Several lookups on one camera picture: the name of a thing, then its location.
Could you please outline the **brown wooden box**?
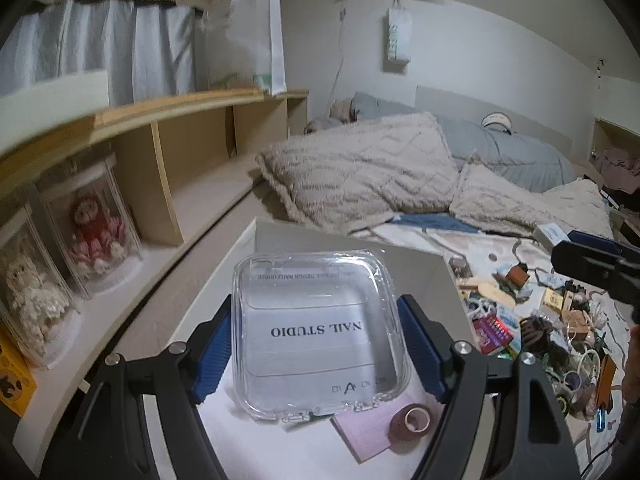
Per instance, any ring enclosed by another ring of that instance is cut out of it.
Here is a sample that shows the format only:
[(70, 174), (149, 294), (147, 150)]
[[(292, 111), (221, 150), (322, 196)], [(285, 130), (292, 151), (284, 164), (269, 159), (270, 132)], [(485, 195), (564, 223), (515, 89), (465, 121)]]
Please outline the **brown wooden box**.
[(567, 330), (575, 335), (585, 335), (590, 331), (590, 324), (585, 312), (581, 310), (569, 310), (562, 314), (562, 319)]

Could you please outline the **hanging white sweet bag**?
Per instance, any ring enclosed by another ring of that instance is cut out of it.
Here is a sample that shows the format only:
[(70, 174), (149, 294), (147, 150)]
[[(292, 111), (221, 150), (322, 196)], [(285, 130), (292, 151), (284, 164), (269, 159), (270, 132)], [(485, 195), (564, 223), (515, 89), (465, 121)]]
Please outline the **hanging white sweet bag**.
[(385, 18), (383, 70), (403, 73), (411, 62), (412, 15), (401, 0), (393, 0)]

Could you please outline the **brown leather pouch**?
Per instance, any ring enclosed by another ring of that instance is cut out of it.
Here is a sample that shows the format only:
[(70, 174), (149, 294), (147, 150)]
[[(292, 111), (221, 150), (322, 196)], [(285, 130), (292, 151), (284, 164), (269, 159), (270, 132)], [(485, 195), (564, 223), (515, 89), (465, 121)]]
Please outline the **brown leather pouch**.
[(611, 390), (617, 365), (612, 356), (607, 354), (601, 362), (600, 374), (596, 389), (596, 408), (598, 410), (610, 410)]

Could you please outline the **red cigarette box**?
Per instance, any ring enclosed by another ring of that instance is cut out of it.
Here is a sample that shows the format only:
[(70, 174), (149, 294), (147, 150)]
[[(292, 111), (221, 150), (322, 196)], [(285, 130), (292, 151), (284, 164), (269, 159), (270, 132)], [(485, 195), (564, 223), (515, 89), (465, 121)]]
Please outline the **red cigarette box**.
[(510, 330), (493, 314), (476, 318), (472, 324), (480, 351), (485, 356), (501, 352), (513, 341)]

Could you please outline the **doll in red dress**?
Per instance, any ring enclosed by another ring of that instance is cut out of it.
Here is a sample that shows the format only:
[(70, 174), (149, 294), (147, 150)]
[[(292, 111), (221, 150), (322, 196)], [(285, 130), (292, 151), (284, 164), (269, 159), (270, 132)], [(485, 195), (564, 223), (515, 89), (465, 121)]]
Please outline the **doll in red dress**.
[(119, 216), (104, 210), (98, 196), (81, 196), (70, 208), (73, 244), (68, 248), (82, 278), (107, 274), (127, 255), (126, 226)]

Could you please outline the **pile of clothes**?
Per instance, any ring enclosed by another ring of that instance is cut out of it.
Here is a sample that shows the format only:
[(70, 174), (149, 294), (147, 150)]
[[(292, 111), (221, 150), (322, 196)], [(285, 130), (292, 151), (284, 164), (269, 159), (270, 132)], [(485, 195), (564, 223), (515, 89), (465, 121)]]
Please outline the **pile of clothes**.
[(609, 188), (632, 194), (639, 187), (639, 159), (621, 148), (605, 150), (593, 165)]

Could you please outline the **doll in white dress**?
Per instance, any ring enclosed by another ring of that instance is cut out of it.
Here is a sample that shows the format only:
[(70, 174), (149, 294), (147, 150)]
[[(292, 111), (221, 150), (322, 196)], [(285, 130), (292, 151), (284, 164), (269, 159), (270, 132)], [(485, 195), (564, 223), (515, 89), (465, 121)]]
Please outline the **doll in white dress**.
[(1, 271), (9, 291), (10, 312), (24, 341), (44, 356), (50, 329), (61, 322), (70, 308), (70, 298), (40, 272), (35, 261), (26, 254), (13, 259), (1, 257)]

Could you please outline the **grey duvet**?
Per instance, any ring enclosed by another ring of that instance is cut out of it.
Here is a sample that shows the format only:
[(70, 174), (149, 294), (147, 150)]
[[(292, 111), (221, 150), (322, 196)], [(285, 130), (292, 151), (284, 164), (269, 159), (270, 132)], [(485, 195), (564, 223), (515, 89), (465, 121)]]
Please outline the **grey duvet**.
[(544, 141), (483, 128), (442, 114), (434, 117), (458, 168), (477, 154), (493, 172), (534, 193), (546, 192), (576, 179), (568, 158)]

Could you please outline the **white headband hat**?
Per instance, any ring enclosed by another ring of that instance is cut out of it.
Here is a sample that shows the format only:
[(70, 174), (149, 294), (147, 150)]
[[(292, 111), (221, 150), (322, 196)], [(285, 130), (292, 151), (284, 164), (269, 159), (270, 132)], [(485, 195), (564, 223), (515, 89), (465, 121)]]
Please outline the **white headband hat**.
[(500, 129), (509, 134), (513, 133), (512, 120), (503, 112), (493, 112), (486, 115), (480, 125), (485, 129)]

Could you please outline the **grey curtain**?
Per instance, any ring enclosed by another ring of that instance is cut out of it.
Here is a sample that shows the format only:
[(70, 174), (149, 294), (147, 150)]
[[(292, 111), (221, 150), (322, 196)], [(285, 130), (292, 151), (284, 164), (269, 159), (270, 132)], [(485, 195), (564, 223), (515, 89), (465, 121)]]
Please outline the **grey curtain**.
[(202, 90), (202, 14), (134, 0), (66, 0), (24, 15), (1, 48), (1, 93), (106, 70), (119, 106)]

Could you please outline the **black round tin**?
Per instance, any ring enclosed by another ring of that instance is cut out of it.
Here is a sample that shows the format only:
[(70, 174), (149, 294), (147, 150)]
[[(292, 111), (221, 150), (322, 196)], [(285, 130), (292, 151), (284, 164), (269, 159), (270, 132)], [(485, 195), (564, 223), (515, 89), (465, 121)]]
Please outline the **black round tin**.
[(558, 401), (561, 413), (564, 417), (570, 414), (570, 401), (572, 400), (571, 392), (558, 392), (555, 395), (555, 399)]

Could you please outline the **white shoe box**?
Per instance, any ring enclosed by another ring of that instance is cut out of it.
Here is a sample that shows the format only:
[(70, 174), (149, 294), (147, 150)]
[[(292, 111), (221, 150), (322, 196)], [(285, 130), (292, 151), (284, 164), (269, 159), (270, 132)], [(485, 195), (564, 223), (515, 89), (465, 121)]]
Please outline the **white shoe box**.
[(418, 402), (439, 412), (401, 343), (409, 294), (456, 339), (470, 339), (454, 276), (437, 250), (257, 219), (233, 244), (175, 331), (188, 338), (239, 294), (241, 350), (196, 409), (230, 479), (409, 479), (430, 437), (356, 460), (333, 425), (389, 419)]

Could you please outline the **clear nail studio case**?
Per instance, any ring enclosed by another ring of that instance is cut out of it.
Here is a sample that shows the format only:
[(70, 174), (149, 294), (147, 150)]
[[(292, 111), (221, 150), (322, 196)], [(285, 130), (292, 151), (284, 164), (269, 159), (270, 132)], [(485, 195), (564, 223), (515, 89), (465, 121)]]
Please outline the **clear nail studio case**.
[(407, 388), (394, 284), (374, 252), (256, 254), (232, 284), (233, 387), (254, 419), (367, 411)]

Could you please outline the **brown bandage roll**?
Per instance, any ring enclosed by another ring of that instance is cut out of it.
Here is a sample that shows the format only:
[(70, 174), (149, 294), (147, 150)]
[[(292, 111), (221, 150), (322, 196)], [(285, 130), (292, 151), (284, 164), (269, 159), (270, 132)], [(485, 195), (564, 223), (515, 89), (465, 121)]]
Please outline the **brown bandage roll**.
[(392, 442), (422, 439), (430, 430), (432, 415), (424, 404), (411, 403), (393, 414), (388, 435)]

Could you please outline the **beige textured blanket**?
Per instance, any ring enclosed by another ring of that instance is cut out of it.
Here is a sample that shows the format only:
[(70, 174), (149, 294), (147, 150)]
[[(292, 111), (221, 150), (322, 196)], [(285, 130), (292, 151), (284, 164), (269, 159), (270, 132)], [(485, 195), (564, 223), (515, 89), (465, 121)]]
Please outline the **beige textured blanket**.
[(485, 232), (530, 237), (554, 223), (612, 238), (598, 186), (574, 180), (533, 193), (478, 155), (454, 163), (434, 115), (355, 122), (272, 144), (256, 157), (288, 218), (335, 234), (378, 226), (395, 214), (446, 212)]

